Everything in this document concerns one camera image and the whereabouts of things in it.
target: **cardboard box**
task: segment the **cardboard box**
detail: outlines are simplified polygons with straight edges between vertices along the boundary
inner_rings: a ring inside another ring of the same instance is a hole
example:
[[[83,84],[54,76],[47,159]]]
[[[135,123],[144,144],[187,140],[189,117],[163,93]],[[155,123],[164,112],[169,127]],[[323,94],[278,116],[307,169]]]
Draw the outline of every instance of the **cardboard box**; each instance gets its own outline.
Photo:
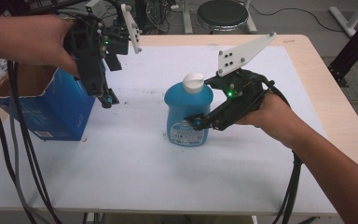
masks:
[[[42,140],[78,141],[95,97],[80,81],[51,66],[19,66],[20,105],[28,129]],[[9,113],[8,76],[0,80],[0,107]]]

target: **blue bottle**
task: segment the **blue bottle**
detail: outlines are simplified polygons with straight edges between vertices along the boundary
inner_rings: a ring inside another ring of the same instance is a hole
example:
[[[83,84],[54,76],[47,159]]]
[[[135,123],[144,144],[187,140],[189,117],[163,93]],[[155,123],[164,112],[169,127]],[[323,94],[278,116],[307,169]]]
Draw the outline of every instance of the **blue bottle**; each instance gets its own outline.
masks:
[[[204,84],[203,74],[190,73],[170,87],[164,96],[169,107],[167,136],[171,142],[183,147],[202,145],[208,137],[208,129],[195,131],[185,117],[211,111],[212,90]]]

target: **forearm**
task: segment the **forearm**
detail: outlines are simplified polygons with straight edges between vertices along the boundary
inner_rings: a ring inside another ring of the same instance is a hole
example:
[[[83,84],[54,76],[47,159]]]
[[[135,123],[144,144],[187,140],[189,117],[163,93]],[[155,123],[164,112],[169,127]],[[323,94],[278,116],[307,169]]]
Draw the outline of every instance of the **forearm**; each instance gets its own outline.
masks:
[[[23,17],[0,17],[0,59],[24,61],[25,46],[33,43],[25,29],[28,23]]]
[[[358,164],[308,125],[292,150],[301,158],[345,223],[358,223]]]

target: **stool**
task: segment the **stool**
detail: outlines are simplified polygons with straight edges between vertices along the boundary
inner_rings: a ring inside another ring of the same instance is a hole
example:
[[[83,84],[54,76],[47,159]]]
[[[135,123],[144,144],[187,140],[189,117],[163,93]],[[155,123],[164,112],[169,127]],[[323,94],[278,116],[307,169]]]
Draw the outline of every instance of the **stool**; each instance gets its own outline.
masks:
[[[197,16],[200,24],[212,31],[233,31],[241,28],[249,18],[246,7],[229,0],[213,0],[202,4]]]

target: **pump cap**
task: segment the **pump cap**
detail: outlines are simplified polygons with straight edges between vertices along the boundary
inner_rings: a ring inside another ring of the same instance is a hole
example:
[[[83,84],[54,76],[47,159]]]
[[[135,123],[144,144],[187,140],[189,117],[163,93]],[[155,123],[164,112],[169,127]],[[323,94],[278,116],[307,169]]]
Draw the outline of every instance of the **pump cap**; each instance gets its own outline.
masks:
[[[194,94],[202,91],[204,84],[203,74],[201,73],[190,73],[185,76],[183,79],[183,89],[186,92]]]

